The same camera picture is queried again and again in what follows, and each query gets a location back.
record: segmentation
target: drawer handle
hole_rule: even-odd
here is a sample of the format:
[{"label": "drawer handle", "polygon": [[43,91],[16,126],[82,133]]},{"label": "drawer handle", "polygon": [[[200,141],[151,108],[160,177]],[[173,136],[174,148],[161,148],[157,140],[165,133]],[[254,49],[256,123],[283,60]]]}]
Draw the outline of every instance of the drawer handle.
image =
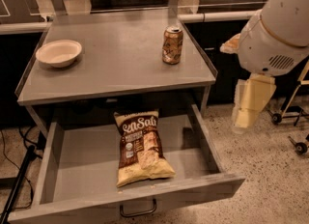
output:
[{"label": "drawer handle", "polygon": [[140,216],[144,214],[153,213],[156,210],[156,200],[155,199],[153,199],[153,204],[154,206],[151,210],[145,210],[145,211],[136,212],[136,213],[124,213],[124,206],[120,205],[120,215],[124,218],[131,218],[131,217],[136,217],[136,216]]}]

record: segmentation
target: brown snack bag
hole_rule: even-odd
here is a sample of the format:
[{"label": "brown snack bag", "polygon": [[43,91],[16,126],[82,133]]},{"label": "brown snack bag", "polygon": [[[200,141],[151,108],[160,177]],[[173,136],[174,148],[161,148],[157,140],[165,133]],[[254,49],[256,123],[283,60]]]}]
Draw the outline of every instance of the brown snack bag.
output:
[{"label": "brown snack bag", "polygon": [[122,135],[117,187],[145,179],[175,176],[163,156],[156,128],[157,110],[125,115],[115,112],[114,118]]}]

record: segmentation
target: soda can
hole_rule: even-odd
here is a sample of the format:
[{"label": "soda can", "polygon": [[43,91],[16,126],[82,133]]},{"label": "soda can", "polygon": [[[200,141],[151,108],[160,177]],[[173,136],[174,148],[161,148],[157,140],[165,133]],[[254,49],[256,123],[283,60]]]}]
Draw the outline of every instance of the soda can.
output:
[{"label": "soda can", "polygon": [[162,49],[163,62],[175,65],[181,60],[183,49],[183,30],[176,25],[169,26],[164,31]]}]

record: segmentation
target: caster wheel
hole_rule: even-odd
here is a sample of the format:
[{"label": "caster wheel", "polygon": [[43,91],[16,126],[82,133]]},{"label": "caster wheel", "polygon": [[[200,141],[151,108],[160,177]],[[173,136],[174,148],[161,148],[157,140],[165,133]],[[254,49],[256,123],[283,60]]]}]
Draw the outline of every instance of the caster wheel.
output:
[{"label": "caster wheel", "polygon": [[305,154],[308,151],[308,147],[304,143],[296,143],[295,148],[298,154]]},{"label": "caster wheel", "polygon": [[279,113],[275,113],[272,115],[272,122],[274,124],[279,124],[282,121],[282,117]]}]

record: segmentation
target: can lid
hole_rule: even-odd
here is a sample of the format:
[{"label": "can lid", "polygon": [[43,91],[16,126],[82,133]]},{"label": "can lid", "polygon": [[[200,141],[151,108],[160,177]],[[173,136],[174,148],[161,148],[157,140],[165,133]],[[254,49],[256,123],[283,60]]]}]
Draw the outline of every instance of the can lid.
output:
[{"label": "can lid", "polygon": [[182,29],[177,25],[172,25],[172,26],[168,26],[166,28],[166,31],[172,34],[177,34],[177,33],[180,33]]}]

